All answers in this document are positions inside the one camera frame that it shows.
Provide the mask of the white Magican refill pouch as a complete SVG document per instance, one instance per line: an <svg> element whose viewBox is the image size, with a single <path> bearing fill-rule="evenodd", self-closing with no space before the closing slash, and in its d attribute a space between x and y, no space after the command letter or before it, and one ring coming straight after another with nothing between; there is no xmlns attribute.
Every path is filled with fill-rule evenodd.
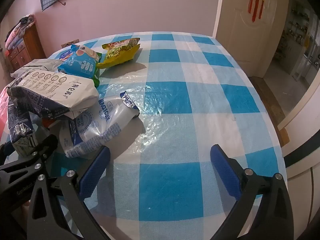
<svg viewBox="0 0 320 240"><path fill-rule="evenodd" d="M75 119L62 122L60 144L68 158L87 155L105 146L138 116L139 109L126 91L101 98Z"/></svg>

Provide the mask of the yellow snack bag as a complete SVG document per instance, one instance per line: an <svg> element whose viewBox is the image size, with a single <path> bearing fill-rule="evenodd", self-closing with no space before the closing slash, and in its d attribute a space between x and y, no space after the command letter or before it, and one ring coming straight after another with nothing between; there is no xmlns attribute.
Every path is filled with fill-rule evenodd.
<svg viewBox="0 0 320 240"><path fill-rule="evenodd" d="M108 69L132 60L140 48L139 41L140 38L134 37L103 44L102 48L106 53L103 53L100 62L97 63L97 68Z"/></svg>

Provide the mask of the pink heart bed blanket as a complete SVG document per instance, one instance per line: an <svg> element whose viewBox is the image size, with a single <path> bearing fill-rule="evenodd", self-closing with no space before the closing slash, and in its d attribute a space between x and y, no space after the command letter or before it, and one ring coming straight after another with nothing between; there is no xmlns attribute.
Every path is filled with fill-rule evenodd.
<svg viewBox="0 0 320 240"><path fill-rule="evenodd" d="M0 133L2 135L7 119L8 119L8 99L9 96L7 94L7 87L4 87L3 90L1 91L1 96L0 96Z"/></svg>

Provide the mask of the large grey white bag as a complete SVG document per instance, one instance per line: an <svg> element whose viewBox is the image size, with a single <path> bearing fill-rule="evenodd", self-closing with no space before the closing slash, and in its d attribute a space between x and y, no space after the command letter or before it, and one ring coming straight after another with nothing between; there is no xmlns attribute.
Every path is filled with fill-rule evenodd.
<svg viewBox="0 0 320 240"><path fill-rule="evenodd" d="M8 96L42 118L75 119L93 106L99 93L91 79L58 71L61 60L34 59L11 74Z"/></svg>

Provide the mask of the brown wooden cabinet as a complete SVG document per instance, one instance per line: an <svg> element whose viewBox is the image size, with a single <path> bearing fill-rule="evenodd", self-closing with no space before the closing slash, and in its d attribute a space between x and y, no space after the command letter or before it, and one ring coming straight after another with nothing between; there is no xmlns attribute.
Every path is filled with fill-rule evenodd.
<svg viewBox="0 0 320 240"><path fill-rule="evenodd" d="M13 73L34 59L45 59L46 55L42 47L36 25L26 30L21 42L7 56L9 60L9 72Z"/></svg>

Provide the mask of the blue cartoon snack bag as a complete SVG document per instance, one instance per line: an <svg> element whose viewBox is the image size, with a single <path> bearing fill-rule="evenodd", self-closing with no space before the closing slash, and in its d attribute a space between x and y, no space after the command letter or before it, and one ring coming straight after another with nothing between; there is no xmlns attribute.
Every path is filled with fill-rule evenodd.
<svg viewBox="0 0 320 240"><path fill-rule="evenodd" d="M58 71L92 79L97 88L100 85L97 64L101 56L102 53L97 53L85 45L72 44L70 49L59 57L62 64L58 66Z"/></svg>

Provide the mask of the folded blankets pile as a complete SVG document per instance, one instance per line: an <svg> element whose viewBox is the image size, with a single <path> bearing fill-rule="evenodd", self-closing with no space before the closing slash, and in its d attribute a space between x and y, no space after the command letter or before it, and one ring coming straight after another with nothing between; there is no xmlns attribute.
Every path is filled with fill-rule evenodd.
<svg viewBox="0 0 320 240"><path fill-rule="evenodd" d="M35 24L35 16L28 14L21 18L13 27L5 40L6 50L12 50L17 42L24 36L25 32Z"/></svg>

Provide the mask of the blue white checkered tablecloth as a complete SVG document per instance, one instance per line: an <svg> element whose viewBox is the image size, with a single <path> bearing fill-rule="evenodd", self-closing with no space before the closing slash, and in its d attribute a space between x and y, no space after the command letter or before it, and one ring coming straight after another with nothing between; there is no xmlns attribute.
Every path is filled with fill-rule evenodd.
<svg viewBox="0 0 320 240"><path fill-rule="evenodd" d="M98 68L96 89L98 100L126 91L139 116L105 145L110 162L84 203L109 239L213 239L235 198L212 165L210 150L218 144L242 168L267 177L280 173L286 184L272 121L245 72L213 37L137 32L76 45L103 55L103 44L134 37L140 38L135 57ZM66 157L59 132L70 118L28 112L38 144L51 134L58 139L46 162L49 177L79 172L97 152ZM7 120L1 166L21 158ZM1 202L1 239L27 239L30 203Z"/></svg>

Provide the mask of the white door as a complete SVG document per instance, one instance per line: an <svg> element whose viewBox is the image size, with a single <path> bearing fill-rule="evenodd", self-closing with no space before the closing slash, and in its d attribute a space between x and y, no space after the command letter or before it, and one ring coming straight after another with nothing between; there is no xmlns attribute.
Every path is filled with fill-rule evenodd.
<svg viewBox="0 0 320 240"><path fill-rule="evenodd" d="M213 36L247 76L264 77L280 41L289 0L265 0L253 23L249 0L218 0Z"/></svg>

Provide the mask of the wall power socket strip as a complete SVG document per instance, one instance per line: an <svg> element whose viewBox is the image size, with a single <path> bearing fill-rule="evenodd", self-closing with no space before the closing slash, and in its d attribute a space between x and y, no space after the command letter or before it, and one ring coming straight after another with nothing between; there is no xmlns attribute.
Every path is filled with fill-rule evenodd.
<svg viewBox="0 0 320 240"><path fill-rule="evenodd" d="M67 46L71 46L72 44L76 44L79 43L79 39L73 40L73 41L69 41L66 43L61 44L61 48L66 48Z"/></svg>

